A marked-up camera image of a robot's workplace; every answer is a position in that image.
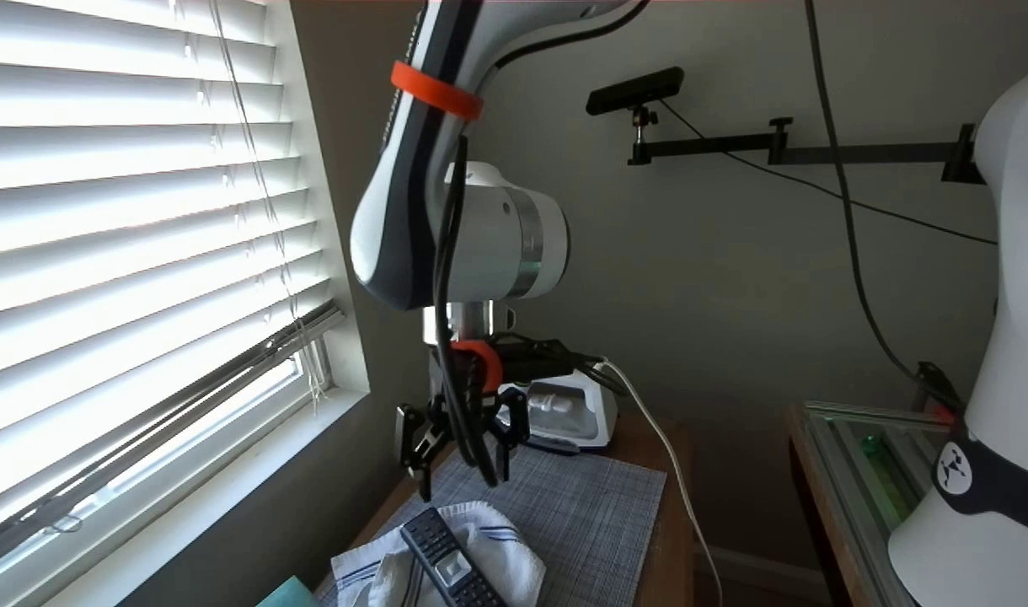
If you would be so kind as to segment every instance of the black strap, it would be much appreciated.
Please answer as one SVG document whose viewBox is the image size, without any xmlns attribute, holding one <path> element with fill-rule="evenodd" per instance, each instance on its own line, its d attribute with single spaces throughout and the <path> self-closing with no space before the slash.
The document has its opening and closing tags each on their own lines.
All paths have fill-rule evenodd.
<svg viewBox="0 0 1028 607">
<path fill-rule="evenodd" d="M 1001 513 L 1028 527 L 1028 467 L 952 429 L 934 466 L 934 485 L 952 513 Z"/>
</svg>

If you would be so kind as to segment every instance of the window blind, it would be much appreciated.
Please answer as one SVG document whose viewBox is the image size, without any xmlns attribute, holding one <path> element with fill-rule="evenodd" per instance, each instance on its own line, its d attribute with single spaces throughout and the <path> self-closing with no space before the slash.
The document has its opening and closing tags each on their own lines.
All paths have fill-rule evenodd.
<svg viewBox="0 0 1028 607">
<path fill-rule="evenodd" d="M 330 300 L 256 0 L 0 0 L 0 521 Z"/>
</svg>

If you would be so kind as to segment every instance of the black cable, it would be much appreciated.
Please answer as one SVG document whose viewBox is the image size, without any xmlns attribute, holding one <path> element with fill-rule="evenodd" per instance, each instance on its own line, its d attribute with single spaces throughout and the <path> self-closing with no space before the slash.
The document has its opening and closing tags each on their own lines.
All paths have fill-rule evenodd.
<svg viewBox="0 0 1028 607">
<path fill-rule="evenodd" d="M 637 5 L 630 5 L 622 18 L 615 18 L 615 19 L 603 23 L 603 27 L 594 27 L 594 30 L 578 30 L 578 35 L 550 38 L 550 39 L 535 39 L 535 42 L 515 46 L 515 50 L 509 50 L 509 54 L 503 54 L 503 57 L 494 59 L 494 69 L 503 69 L 505 65 L 521 59 L 521 57 L 529 57 L 529 54 L 550 50 L 550 46 L 578 42 L 578 39 L 603 38 L 603 35 L 609 35 L 609 30 L 620 30 L 620 27 L 626 27 L 637 13 L 644 13 L 644 5 L 648 5 L 648 0 L 637 0 Z"/>
<path fill-rule="evenodd" d="M 839 153 L 839 131 L 835 131 L 835 116 L 830 109 L 830 89 L 824 89 L 824 74 L 822 74 L 822 46 L 818 46 L 818 19 L 814 19 L 814 0 L 805 0 L 805 23 L 809 23 L 809 46 L 812 46 L 812 68 L 814 68 L 814 94 L 818 94 L 818 109 L 822 109 L 822 126 L 824 126 L 824 138 L 830 138 L 830 153 L 832 153 L 832 164 L 835 164 L 835 177 L 839 177 L 839 195 L 841 195 L 841 217 L 847 217 L 847 243 L 848 243 L 848 271 L 854 271 L 854 286 L 857 286 L 857 300 L 858 311 L 870 324 L 870 331 L 875 335 L 878 352 L 891 356 L 891 365 L 913 380 L 915 386 L 945 397 L 934 385 L 928 385 L 915 371 L 910 371 L 894 348 L 886 344 L 875 315 L 870 306 L 870 293 L 861 286 L 861 266 L 858 266 L 858 243 L 857 243 L 857 221 L 854 221 L 854 200 L 848 200 L 848 177 L 847 177 L 847 162 Z"/>
<path fill-rule="evenodd" d="M 482 412 L 475 406 L 475 390 L 465 397 L 465 385 L 459 380 L 451 368 L 451 331 L 449 331 L 449 273 L 451 273 L 451 257 L 456 257 L 456 237 L 459 237 L 459 220 L 465 209 L 465 173 L 468 173 L 468 138 L 459 138 L 456 149 L 456 170 L 451 170 L 451 186 L 442 213 L 442 234 L 437 234 L 437 248 L 435 248 L 435 327 L 437 327 L 437 368 L 442 368 L 442 385 L 446 385 L 446 406 L 451 418 L 451 435 L 468 466 L 479 466 L 482 479 L 490 485 L 497 481 L 494 466 L 484 452 L 482 443 Z"/>
<path fill-rule="evenodd" d="M 659 102 L 691 134 L 697 138 L 709 138 L 697 126 L 691 126 L 670 102 Z M 779 173 L 779 170 L 768 170 L 768 164 L 757 164 L 745 156 L 735 156 L 735 153 L 720 153 L 724 157 L 739 162 L 739 164 L 747 164 L 750 173 L 764 173 L 770 177 L 783 177 L 783 182 L 795 182 L 795 186 L 805 186 L 805 188 L 814 188 L 830 200 L 841 200 L 835 188 L 824 188 L 812 177 L 797 177 L 797 174 L 788 174 L 788 173 Z M 968 243 L 979 243 L 979 245 L 997 245 L 994 239 L 986 237 L 973 237 L 973 234 L 960 234 L 960 228 L 949 228 L 949 227 L 941 227 L 941 221 L 928 221 L 928 220 L 915 220 L 915 217 L 902 217 L 902 213 L 894 213 L 894 209 L 883 209 L 883 205 L 874 205 L 874 201 L 861 201 L 861 200 L 854 200 L 848 201 L 861 213 L 875 213 L 875 217 L 891 217 L 891 220 L 899 220 L 899 221 L 910 221 L 910 227 L 919 227 L 919 228 L 931 228 L 931 234 L 945 234 L 945 237 L 952 237 L 952 239 L 968 239 Z"/>
</svg>

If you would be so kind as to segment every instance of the wall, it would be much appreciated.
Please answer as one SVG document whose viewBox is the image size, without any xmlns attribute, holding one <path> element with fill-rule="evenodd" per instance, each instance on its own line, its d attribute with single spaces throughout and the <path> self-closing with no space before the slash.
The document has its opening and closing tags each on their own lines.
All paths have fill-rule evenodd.
<svg viewBox="0 0 1028 607">
<path fill-rule="evenodd" d="M 1028 0 L 832 0 L 818 5 L 841 141 L 952 138 L 1028 69 Z M 622 164 L 630 119 L 586 119 L 594 89 L 685 68 L 675 109 L 703 131 L 793 116 L 822 144 L 801 2 L 656 0 L 630 27 L 493 78 L 475 156 L 561 201 L 574 266 L 520 304 L 520 327 L 626 368 L 648 401 L 695 426 L 695 503 L 717 546 L 814 567 L 784 458 L 784 409 L 908 409 L 854 293 L 841 209 L 727 157 Z M 685 138 L 659 111 L 655 138 Z M 830 170 L 793 170 L 832 186 Z M 848 170 L 854 195 L 994 237 L 984 188 L 936 164 Z M 994 317 L 991 245 L 857 213 L 870 304 L 902 361 L 936 361 L 968 394 Z"/>
<path fill-rule="evenodd" d="M 323 138 L 338 221 L 376 162 L 388 111 L 388 65 L 403 50 L 411 5 L 401 0 L 292 0 L 314 116 Z M 383 493 L 395 462 L 395 406 L 424 397 L 419 317 L 353 300 L 372 368 L 372 397 L 296 462 L 177 554 L 127 602 L 256 602 L 282 576 L 318 583 Z"/>
</svg>

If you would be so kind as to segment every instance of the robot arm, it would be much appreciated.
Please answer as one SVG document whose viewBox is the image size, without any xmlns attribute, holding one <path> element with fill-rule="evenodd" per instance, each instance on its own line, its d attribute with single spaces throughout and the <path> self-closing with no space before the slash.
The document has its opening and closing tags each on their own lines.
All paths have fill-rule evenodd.
<svg viewBox="0 0 1028 607">
<path fill-rule="evenodd" d="M 431 304 L 435 234 L 456 138 L 468 128 L 479 89 L 521 35 L 586 19 L 622 0 L 429 0 L 415 18 L 401 91 L 388 119 L 381 162 L 351 227 L 357 280 L 383 304 Z M 468 170 L 459 257 L 449 300 L 547 293 L 567 266 L 567 221 L 554 200 L 515 188 L 494 170 Z"/>
</svg>

